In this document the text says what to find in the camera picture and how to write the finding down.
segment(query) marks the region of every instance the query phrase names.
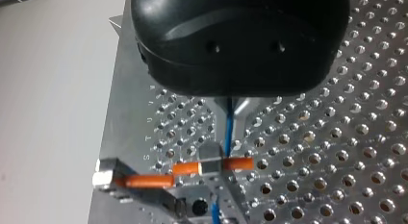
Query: cable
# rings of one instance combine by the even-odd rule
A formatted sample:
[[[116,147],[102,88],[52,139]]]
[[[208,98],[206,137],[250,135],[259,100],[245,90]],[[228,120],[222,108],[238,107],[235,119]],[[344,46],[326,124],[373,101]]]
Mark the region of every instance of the cable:
[[[232,130],[234,128],[234,111],[232,108],[232,98],[227,98],[227,124],[226,124],[226,132],[225,132],[225,141],[224,141],[224,152],[227,158],[231,155],[231,141],[232,141]],[[221,224],[219,220],[219,206],[218,206],[218,199],[214,201],[213,205],[211,206],[211,215],[213,218],[214,224]]]
[[[228,97],[227,99],[227,124],[225,132],[225,146],[224,152],[227,158],[231,155],[231,142],[232,142],[232,130],[234,128],[234,110],[232,107],[232,98]]]
[[[211,206],[211,217],[213,218],[213,224],[221,224],[219,220],[219,206],[217,202],[214,202]]]

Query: orange tube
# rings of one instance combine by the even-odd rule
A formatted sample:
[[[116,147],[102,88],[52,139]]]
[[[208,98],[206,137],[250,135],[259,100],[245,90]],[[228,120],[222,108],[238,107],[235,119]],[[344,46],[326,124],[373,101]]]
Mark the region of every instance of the orange tube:
[[[252,158],[231,158],[224,159],[225,170],[251,170],[254,168],[254,160]]]
[[[174,175],[198,174],[198,162],[178,163],[173,165]]]
[[[133,175],[124,179],[126,187],[162,188],[173,187],[172,175]]]

